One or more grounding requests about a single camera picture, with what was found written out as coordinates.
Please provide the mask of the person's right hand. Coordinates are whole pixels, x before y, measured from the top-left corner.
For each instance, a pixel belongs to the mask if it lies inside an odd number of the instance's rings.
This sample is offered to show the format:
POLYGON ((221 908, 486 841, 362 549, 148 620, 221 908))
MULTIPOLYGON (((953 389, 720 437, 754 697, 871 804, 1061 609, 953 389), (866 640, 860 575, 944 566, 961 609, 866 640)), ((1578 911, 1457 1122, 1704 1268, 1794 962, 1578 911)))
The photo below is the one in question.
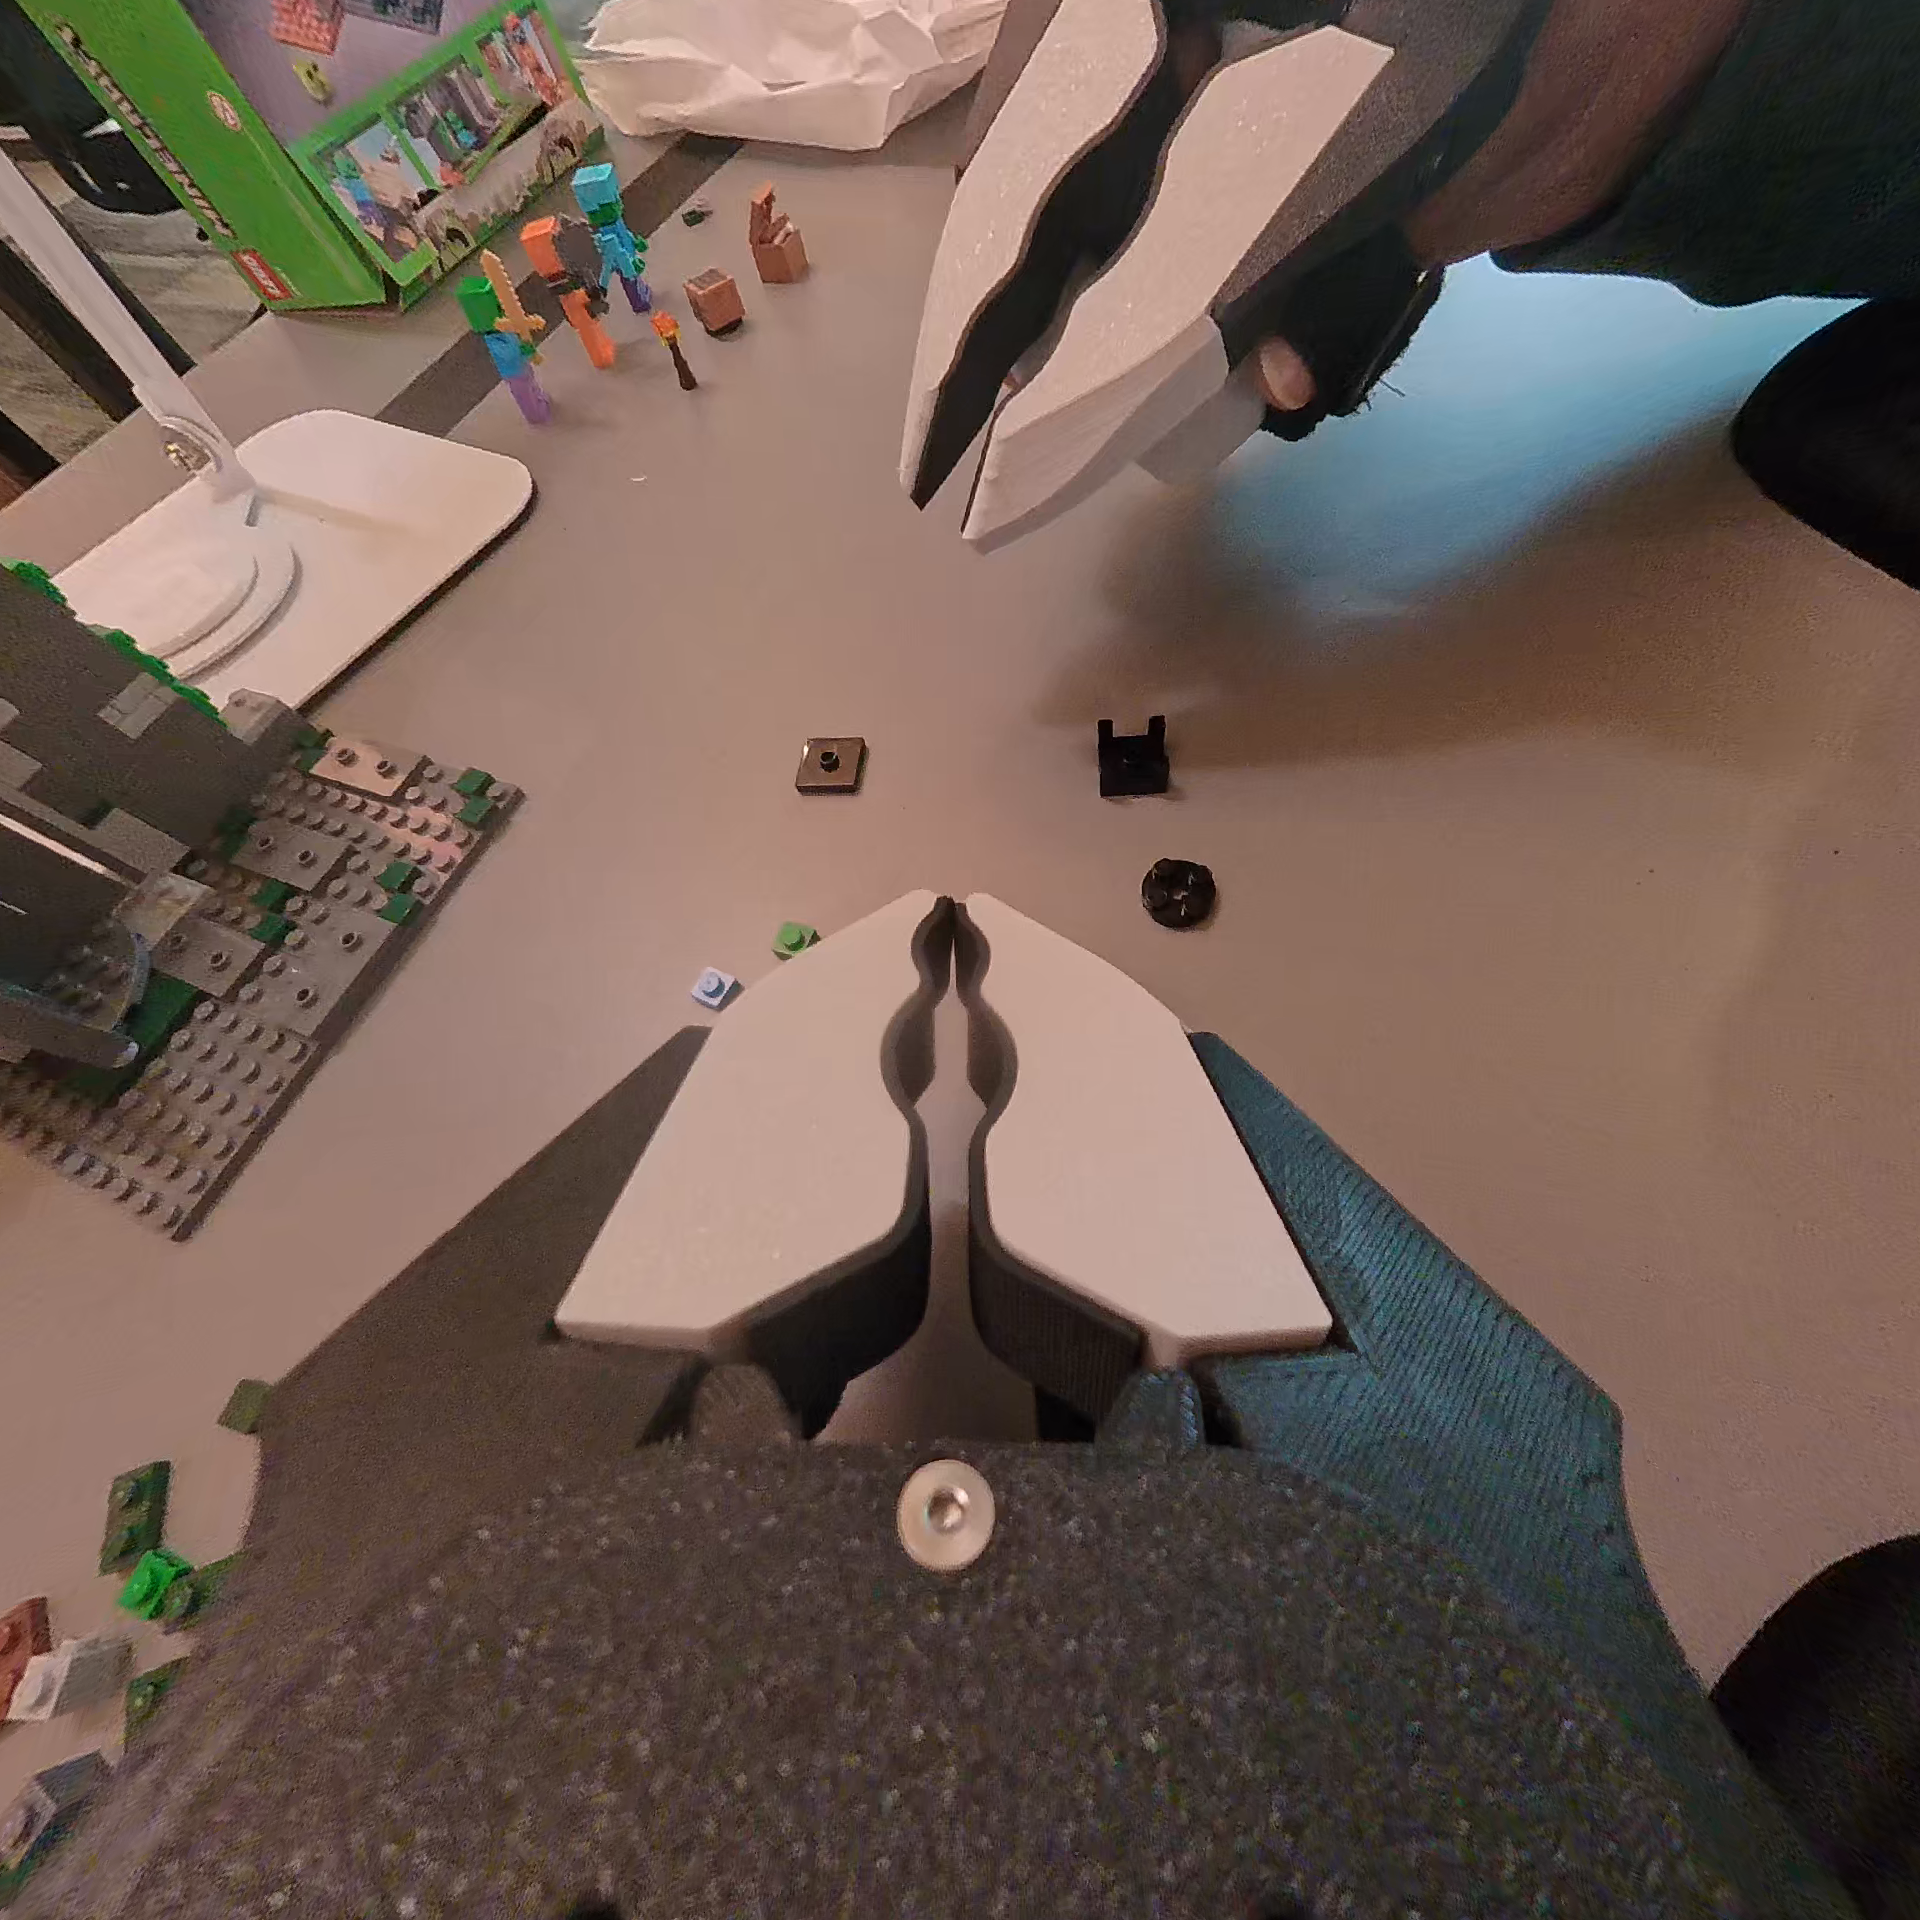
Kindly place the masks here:
POLYGON ((1550 4, 1501 122, 1402 220, 1417 264, 1527 248, 1602 214, 1744 14, 1745 2, 1550 4))

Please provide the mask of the grey toy brick building model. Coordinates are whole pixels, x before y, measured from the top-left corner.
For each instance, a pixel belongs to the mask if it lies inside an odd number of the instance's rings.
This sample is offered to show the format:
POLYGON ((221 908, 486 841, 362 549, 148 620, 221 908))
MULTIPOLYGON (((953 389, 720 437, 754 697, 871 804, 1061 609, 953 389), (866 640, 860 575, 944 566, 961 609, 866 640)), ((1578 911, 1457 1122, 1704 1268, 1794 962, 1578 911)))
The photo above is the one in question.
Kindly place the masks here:
POLYGON ((518 804, 212 702, 4 562, 4 1142, 186 1239, 518 804))

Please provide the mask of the green toy brick set box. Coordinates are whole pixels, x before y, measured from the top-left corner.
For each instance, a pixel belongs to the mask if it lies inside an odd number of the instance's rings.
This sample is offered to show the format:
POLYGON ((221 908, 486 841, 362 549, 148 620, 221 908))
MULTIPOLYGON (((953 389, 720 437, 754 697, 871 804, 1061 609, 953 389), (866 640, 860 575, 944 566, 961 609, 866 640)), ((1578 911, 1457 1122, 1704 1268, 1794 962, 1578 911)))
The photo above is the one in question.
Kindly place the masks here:
POLYGON ((605 148, 548 4, 13 14, 271 311, 412 305, 605 148))

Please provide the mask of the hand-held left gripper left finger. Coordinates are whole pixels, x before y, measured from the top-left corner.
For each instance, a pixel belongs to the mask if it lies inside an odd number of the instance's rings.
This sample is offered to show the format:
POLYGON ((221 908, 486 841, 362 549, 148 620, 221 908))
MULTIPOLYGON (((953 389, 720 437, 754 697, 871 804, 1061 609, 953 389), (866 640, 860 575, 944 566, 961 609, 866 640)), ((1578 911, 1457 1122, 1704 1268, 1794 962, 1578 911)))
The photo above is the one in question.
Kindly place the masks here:
POLYGON ((752 1364, 804 1434, 928 1306, 932 1013, 956 904, 912 890, 706 1033, 554 1306, 562 1336, 752 1364))

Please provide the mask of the orange toy minifigure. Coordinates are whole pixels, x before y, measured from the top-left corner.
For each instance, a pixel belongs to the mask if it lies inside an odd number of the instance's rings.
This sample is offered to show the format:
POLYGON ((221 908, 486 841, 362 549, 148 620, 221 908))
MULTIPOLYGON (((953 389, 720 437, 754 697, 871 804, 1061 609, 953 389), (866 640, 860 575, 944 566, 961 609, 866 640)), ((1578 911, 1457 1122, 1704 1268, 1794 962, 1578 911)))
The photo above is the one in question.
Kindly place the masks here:
POLYGON ((591 229, 582 220, 544 214, 518 229, 518 241, 545 292, 557 300, 591 367, 612 369, 617 350, 604 325, 607 296, 591 229))

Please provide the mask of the white printed paper bag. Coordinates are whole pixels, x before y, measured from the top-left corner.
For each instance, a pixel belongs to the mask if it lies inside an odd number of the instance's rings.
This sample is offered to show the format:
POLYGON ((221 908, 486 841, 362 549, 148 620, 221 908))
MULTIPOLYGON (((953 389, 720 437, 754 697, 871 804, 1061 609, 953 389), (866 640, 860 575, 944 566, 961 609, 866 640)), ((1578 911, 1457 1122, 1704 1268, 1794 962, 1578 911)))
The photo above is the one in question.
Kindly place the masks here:
POLYGON ((578 68, 618 132, 872 153, 968 85, 1002 2, 612 2, 578 68))

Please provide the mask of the cyan headed toy minifigure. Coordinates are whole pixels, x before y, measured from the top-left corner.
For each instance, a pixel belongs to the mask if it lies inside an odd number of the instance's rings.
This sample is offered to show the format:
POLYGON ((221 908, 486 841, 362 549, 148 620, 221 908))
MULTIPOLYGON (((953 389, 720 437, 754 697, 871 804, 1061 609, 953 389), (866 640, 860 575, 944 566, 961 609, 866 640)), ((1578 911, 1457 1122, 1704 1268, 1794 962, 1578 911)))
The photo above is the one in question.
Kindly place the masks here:
POLYGON ((589 286, 601 296, 617 288, 632 313, 649 314, 654 300, 645 279, 645 241, 629 225, 615 166, 605 160, 576 166, 569 190, 589 247, 589 286))

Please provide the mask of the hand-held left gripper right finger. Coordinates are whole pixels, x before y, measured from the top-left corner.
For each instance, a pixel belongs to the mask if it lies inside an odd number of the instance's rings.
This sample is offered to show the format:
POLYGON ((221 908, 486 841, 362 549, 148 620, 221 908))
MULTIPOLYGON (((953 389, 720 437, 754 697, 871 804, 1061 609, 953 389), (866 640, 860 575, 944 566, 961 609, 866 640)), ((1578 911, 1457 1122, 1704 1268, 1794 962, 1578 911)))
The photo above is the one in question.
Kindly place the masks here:
POLYGON ((997 1359, 1096 1428, 1138 1374, 1329 1343, 1334 1311, 1160 999, 984 893, 956 910, 956 989, 983 1105, 967 1284, 997 1359))

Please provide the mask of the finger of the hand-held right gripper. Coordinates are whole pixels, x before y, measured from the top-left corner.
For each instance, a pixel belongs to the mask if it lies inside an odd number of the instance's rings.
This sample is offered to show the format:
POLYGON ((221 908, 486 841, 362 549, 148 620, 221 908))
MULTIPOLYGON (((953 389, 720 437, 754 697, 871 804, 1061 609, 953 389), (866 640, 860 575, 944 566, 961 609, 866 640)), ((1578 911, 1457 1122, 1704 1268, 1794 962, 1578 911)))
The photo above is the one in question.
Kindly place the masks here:
POLYGON ((1222 63, 1165 146, 1143 220, 1069 301, 983 438, 961 538, 1013 543, 1140 466, 1164 482, 1262 422, 1213 301, 1394 52, 1316 28, 1222 63))
POLYGON ((1165 4, 1008 4, 920 309, 900 442, 913 505, 940 493, 989 426, 1074 277, 1129 234, 1168 128, 1165 4))

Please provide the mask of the pile of small bricks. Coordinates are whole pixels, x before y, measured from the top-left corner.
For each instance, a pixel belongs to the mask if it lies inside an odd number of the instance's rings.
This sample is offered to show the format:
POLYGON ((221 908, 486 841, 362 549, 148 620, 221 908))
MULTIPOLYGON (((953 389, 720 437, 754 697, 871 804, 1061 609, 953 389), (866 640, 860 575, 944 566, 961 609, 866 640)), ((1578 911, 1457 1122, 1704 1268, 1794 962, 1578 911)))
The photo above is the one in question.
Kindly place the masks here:
MULTIPOLYGON (((181 1634, 224 1592, 236 1556, 193 1564, 165 1543, 173 1468, 158 1458, 112 1481, 98 1573, 114 1582, 114 1608, 132 1624, 181 1634)), ((114 1750, 90 1746, 38 1767, 8 1798, 2 1817, 2 1908, 10 1912, 28 1887, 78 1831, 120 1759, 152 1727, 184 1676, 186 1660, 140 1668, 137 1640, 120 1632, 54 1639, 41 1594, 4 1612, 4 1733, 86 1718, 112 1709, 114 1750)))

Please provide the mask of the green headed toy minifigure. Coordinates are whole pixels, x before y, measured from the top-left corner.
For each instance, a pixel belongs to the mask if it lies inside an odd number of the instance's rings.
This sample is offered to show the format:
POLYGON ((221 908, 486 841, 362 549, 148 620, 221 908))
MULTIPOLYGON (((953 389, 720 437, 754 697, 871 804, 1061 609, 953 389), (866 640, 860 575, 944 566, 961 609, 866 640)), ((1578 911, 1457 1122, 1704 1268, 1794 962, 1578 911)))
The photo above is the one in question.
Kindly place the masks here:
POLYGON ((536 344, 544 320, 522 309, 511 277, 493 252, 480 248, 477 263, 480 272, 456 280, 455 301, 466 326, 486 350, 495 380, 514 397, 520 417, 527 424, 545 424, 552 412, 536 377, 536 344))

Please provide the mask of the white book stand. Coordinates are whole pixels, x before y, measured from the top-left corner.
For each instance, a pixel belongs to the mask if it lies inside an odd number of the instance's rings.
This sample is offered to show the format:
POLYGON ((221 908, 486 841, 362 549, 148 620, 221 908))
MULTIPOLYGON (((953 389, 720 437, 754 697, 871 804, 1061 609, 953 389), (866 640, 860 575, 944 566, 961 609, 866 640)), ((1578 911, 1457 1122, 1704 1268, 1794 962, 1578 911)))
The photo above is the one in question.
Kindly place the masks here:
POLYGON ((346 412, 231 440, 10 160, 2 212, 4 237, 186 456, 176 490, 52 575, 80 622, 130 634, 181 686, 302 705, 532 505, 514 456, 346 412))

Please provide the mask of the person's right forearm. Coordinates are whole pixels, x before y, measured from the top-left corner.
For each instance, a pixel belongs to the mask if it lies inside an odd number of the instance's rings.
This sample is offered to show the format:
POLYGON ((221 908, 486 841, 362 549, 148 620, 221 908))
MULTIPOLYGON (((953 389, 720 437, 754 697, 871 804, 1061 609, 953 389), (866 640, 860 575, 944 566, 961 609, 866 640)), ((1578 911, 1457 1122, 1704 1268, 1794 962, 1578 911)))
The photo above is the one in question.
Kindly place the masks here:
POLYGON ((1615 197, 1503 272, 1698 304, 1917 296, 1917 4, 1758 2, 1615 197))

